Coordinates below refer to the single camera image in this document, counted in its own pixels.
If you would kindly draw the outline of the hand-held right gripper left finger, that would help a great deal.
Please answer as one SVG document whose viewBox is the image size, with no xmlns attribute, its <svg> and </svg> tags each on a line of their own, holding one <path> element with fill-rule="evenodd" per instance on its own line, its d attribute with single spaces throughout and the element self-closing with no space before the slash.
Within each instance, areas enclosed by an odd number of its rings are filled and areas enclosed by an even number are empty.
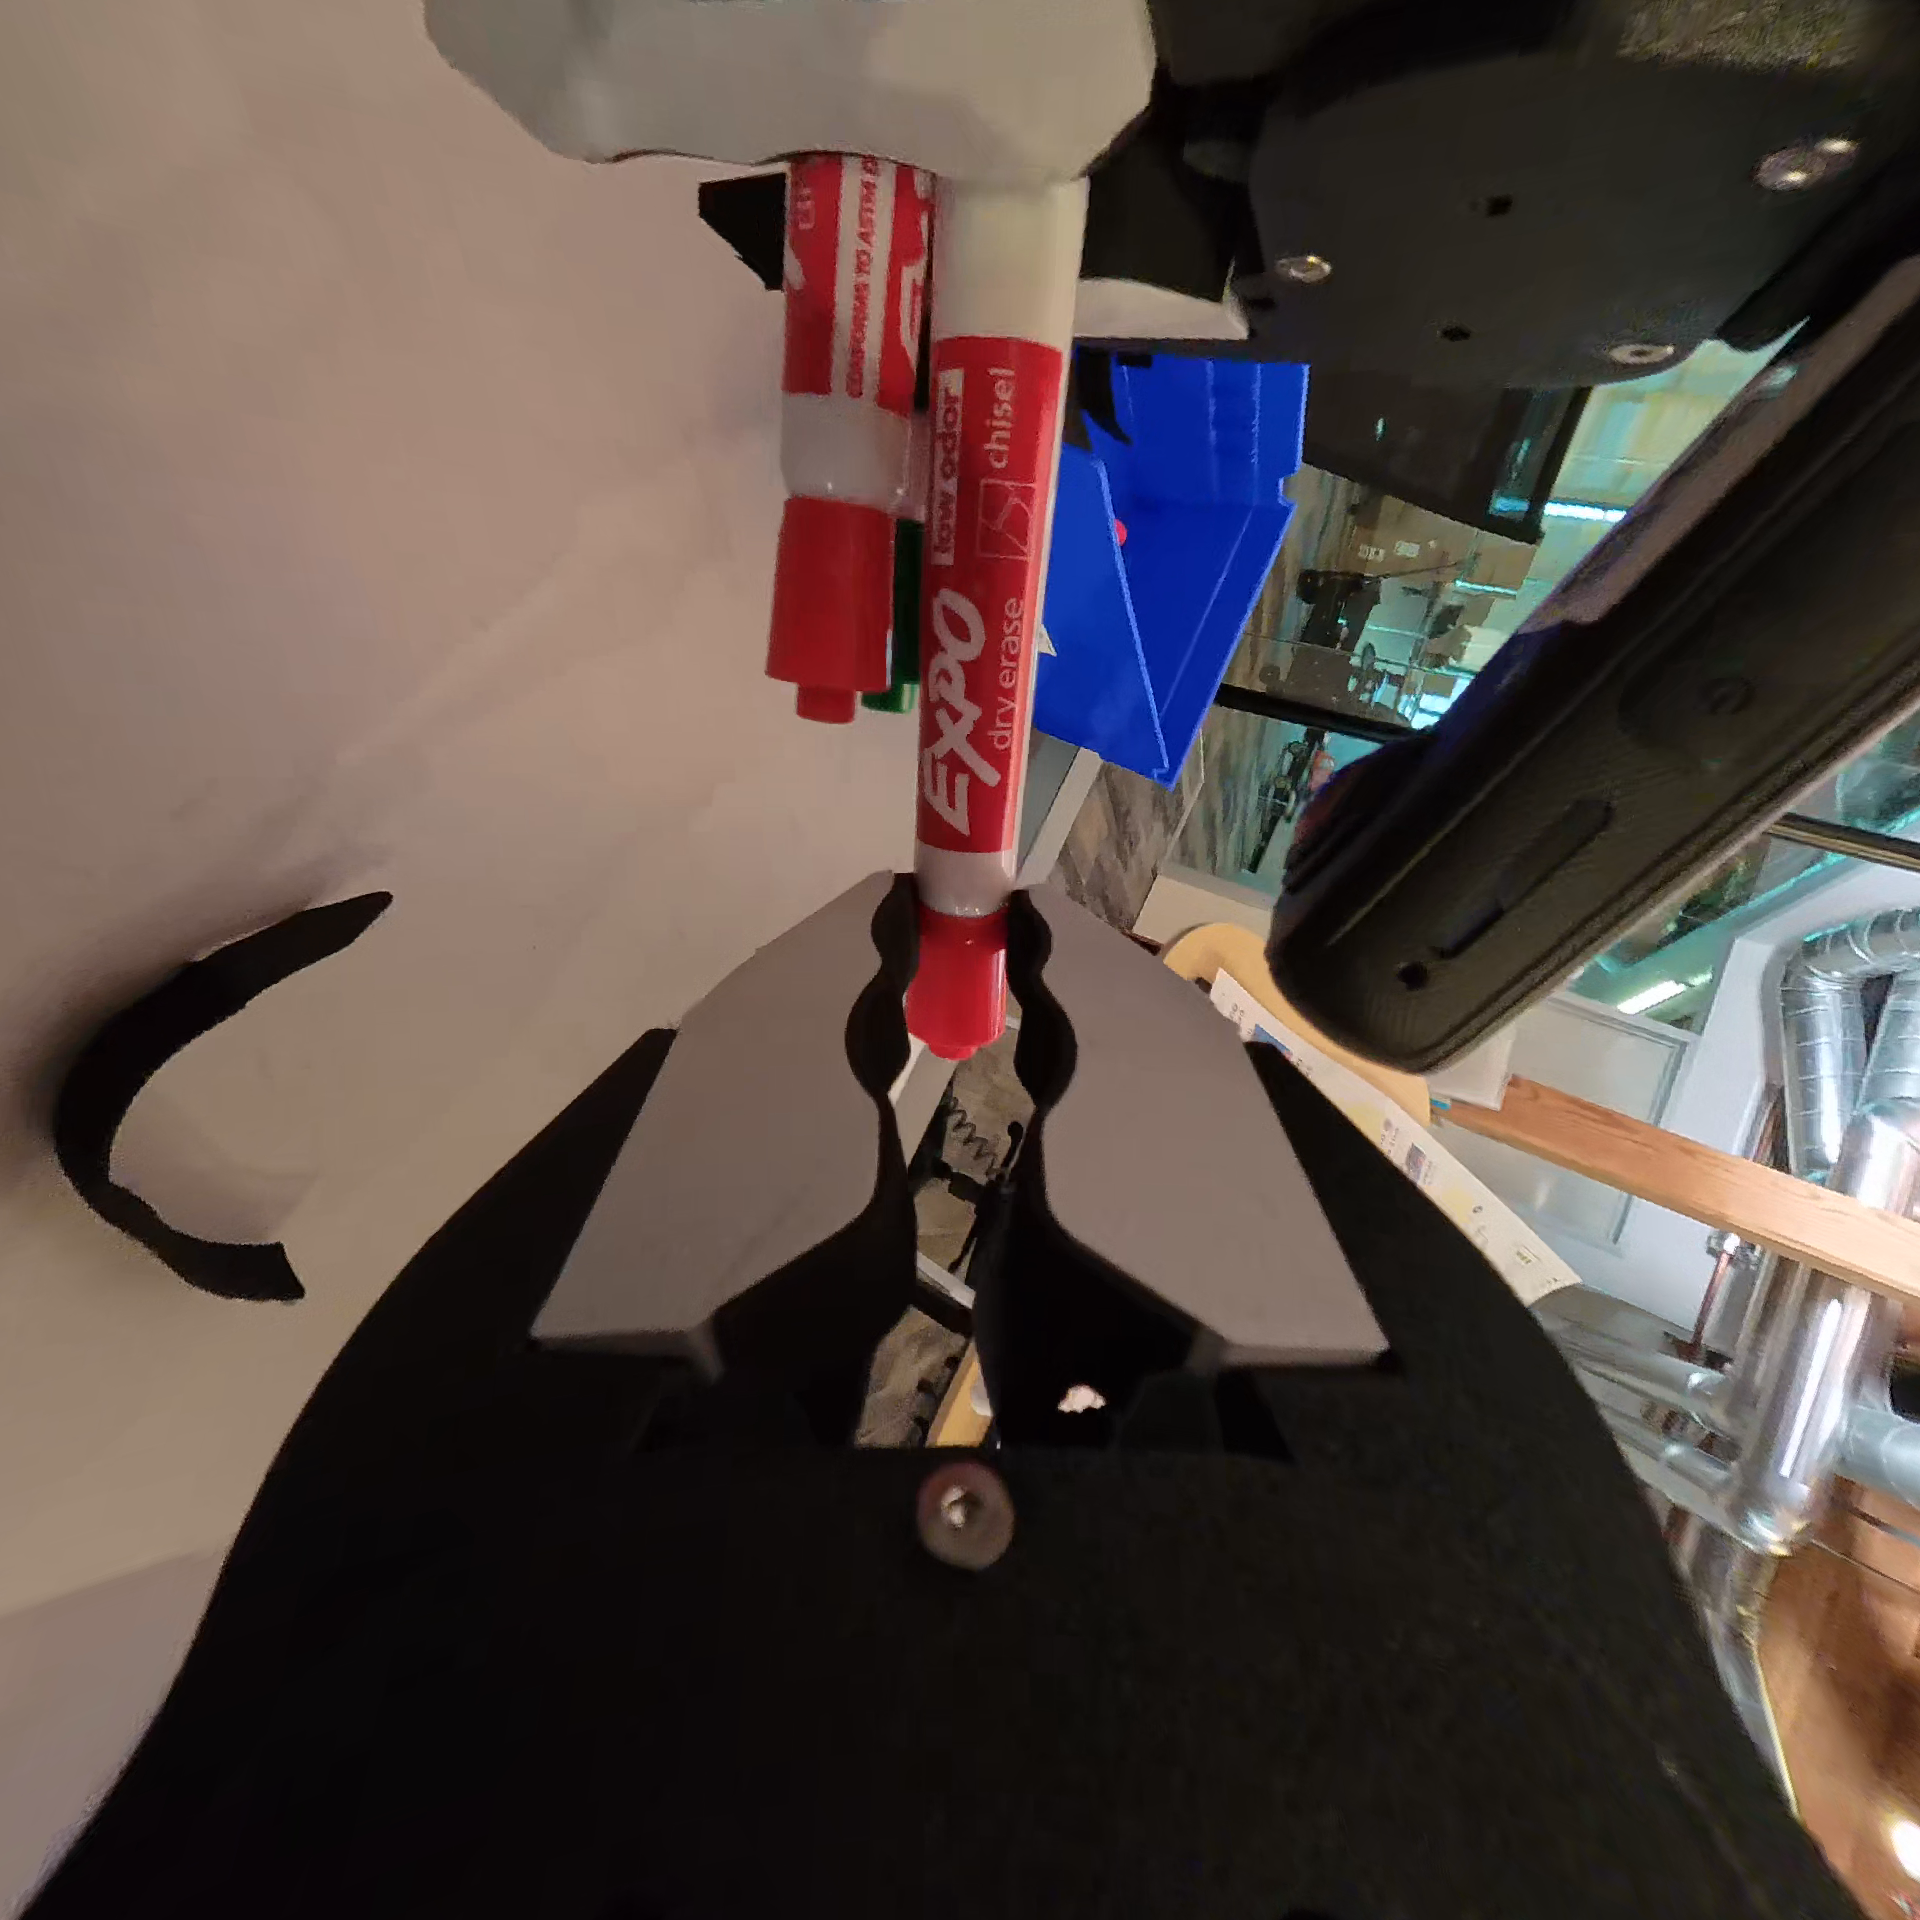
<svg viewBox="0 0 1920 1920">
<path fill-rule="evenodd" d="M 909 1304 L 917 1219 L 893 1090 L 909 1062 L 915 884 L 877 870 L 679 1021 L 533 1334 L 814 1379 Z"/>
</svg>

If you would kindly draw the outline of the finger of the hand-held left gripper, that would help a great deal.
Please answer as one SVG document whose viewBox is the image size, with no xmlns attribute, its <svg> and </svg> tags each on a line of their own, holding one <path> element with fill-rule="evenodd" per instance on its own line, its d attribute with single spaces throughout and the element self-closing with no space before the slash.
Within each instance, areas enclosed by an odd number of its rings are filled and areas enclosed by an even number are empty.
<svg viewBox="0 0 1920 1920">
<path fill-rule="evenodd" d="M 1220 350 L 1249 335 L 1240 304 L 1227 294 L 1184 294 L 1137 278 L 1078 278 L 1071 335 L 1110 350 Z"/>
<path fill-rule="evenodd" d="M 1132 2 L 427 2 L 440 59 L 566 160 L 865 154 L 1063 184 L 1147 107 Z"/>
</svg>

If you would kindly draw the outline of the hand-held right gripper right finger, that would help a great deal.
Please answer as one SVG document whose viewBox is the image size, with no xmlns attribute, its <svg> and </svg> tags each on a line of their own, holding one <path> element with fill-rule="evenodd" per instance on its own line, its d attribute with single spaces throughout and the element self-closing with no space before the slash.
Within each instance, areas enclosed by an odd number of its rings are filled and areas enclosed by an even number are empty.
<svg viewBox="0 0 1920 1920">
<path fill-rule="evenodd" d="M 1385 1332 L 1236 1029 L 1061 890 L 1015 907 L 1015 1067 L 1047 1214 L 1227 1364 L 1381 1357 Z"/>
</svg>

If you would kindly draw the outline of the blue plastic bin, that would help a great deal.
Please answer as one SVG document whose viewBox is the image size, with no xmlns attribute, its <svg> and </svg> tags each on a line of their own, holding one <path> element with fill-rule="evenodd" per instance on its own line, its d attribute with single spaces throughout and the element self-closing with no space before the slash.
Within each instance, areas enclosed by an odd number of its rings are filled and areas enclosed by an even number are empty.
<svg viewBox="0 0 1920 1920">
<path fill-rule="evenodd" d="M 1038 732 L 1175 784 L 1283 551 L 1308 390 L 1299 365 L 1071 350 Z"/>
</svg>

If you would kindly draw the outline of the green dry erase marker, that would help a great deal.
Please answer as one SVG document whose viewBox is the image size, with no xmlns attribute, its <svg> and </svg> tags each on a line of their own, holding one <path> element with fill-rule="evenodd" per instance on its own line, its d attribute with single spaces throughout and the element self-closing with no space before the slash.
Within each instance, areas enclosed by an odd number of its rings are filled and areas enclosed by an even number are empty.
<svg viewBox="0 0 1920 1920">
<path fill-rule="evenodd" d="M 924 524 L 896 520 L 893 612 L 887 637 L 887 685 L 856 695 L 861 708 L 911 714 L 920 698 Z"/>
</svg>

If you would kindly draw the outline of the wooden beam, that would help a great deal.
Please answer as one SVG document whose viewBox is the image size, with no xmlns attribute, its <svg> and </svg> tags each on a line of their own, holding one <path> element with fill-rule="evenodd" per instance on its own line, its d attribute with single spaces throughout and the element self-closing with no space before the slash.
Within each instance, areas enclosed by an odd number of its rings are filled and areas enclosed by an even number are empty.
<svg viewBox="0 0 1920 1920">
<path fill-rule="evenodd" d="M 1832 1280 L 1917 1301 L 1917 1224 L 1523 1076 L 1502 1104 L 1439 1100 L 1453 1126 L 1752 1242 Z"/>
</svg>

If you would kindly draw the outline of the silver ventilation duct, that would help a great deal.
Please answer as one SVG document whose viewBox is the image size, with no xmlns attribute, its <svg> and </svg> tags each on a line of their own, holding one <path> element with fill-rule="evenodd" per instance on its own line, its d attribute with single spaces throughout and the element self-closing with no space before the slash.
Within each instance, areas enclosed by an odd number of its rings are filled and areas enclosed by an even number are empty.
<svg viewBox="0 0 1920 1920">
<path fill-rule="evenodd" d="M 1915 1220 L 1915 906 L 1816 930 L 1771 1004 L 1782 1144 L 1819 1222 Z M 1687 1516 L 1680 1566 L 1701 1608 L 1756 1605 L 1825 1511 L 1861 1408 L 1885 1403 L 1899 1303 L 1831 1243 L 1782 1238 L 1745 1314 L 1720 1408 L 1734 1454 Z"/>
</svg>

